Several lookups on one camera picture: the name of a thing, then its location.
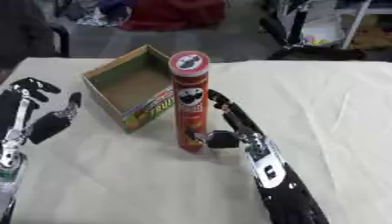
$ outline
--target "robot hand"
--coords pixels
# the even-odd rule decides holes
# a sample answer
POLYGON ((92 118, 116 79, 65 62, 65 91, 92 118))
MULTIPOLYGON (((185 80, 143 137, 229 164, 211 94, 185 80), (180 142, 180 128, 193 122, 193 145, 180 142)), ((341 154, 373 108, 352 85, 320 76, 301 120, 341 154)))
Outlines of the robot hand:
POLYGON ((27 126, 32 112, 39 109, 36 101, 49 101, 41 92, 58 94, 60 89, 41 80, 26 78, 11 83, 10 88, 0 94, 0 170, 17 169, 22 160, 18 149, 26 140, 39 144, 59 133, 69 126, 81 105, 81 94, 71 94, 66 109, 44 115, 27 126))
POLYGON ((234 129, 214 131, 207 135, 188 136, 210 148, 238 148, 245 144, 245 153, 253 171, 255 183, 273 224, 328 224, 328 220, 301 178, 283 160, 278 148, 259 127, 224 95, 209 90, 214 106, 234 129))

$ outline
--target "pringles can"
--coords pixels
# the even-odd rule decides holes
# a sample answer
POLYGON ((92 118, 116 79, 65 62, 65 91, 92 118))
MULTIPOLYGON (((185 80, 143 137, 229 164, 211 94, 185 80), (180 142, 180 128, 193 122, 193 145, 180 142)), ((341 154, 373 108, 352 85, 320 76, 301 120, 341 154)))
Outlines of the pringles can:
POLYGON ((186 132, 207 132, 208 66, 206 54, 196 51, 179 52, 171 57, 178 144, 186 151, 197 152, 203 146, 186 132))

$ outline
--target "chip can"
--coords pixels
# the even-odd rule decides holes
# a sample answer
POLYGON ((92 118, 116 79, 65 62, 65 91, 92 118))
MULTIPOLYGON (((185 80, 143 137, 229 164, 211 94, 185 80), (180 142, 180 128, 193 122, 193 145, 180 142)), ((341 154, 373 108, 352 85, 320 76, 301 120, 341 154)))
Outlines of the chip can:
POLYGON ((197 152, 202 144, 186 132, 207 132, 209 58, 203 52, 179 52, 171 57, 169 66, 173 73, 178 144, 186 151, 197 152))

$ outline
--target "white tablecloth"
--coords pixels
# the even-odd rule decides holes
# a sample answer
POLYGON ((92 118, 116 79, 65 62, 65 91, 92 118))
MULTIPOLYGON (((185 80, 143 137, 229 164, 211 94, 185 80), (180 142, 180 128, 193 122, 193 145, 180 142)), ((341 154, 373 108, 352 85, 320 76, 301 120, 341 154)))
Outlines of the white tablecloth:
MULTIPOLYGON (((72 127, 40 145, 13 223, 269 223, 240 150, 179 149, 173 110, 126 135, 91 100, 81 74, 110 59, 28 59, 6 81, 62 89, 32 120, 81 91, 72 127)), ((210 88, 238 102, 276 141, 332 224, 392 223, 392 64, 213 64, 210 88)), ((211 109, 210 130, 228 130, 211 109)))

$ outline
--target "pringles lid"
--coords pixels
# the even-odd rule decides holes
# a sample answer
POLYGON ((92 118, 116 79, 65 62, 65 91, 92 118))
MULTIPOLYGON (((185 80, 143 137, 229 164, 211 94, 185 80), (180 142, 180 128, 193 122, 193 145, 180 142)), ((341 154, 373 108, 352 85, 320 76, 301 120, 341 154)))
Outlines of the pringles lid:
POLYGON ((197 77, 208 72, 210 59, 203 52, 185 51, 174 54, 169 61, 171 72, 182 77, 197 77))

